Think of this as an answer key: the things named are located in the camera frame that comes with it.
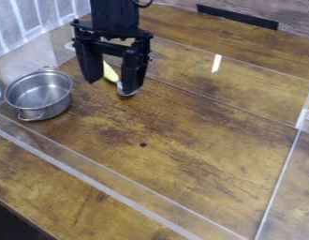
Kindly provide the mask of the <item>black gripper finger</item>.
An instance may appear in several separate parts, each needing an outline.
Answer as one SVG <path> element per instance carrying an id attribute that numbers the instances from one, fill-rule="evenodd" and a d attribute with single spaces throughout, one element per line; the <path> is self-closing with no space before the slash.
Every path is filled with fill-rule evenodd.
<path id="1" fill-rule="evenodd" d="M 130 95 L 143 84 L 149 56 L 137 48 L 129 48 L 122 54 L 122 93 Z"/>
<path id="2" fill-rule="evenodd" d="M 94 83 L 103 77 L 102 52 L 99 47 L 93 43 L 73 43 L 75 57 L 81 72 L 87 83 Z"/>

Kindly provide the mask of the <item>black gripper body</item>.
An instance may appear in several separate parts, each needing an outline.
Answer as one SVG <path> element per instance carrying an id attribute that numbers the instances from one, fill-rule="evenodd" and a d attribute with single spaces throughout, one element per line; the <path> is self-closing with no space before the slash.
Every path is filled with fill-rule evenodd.
<path id="1" fill-rule="evenodd" d="M 109 55 L 122 56 L 129 48 L 137 48 L 149 56 L 154 35 L 138 25 L 139 9 L 147 8 L 153 1 L 141 4 L 138 0 L 90 0 L 91 19 L 71 21 L 71 41 L 93 43 Z"/>

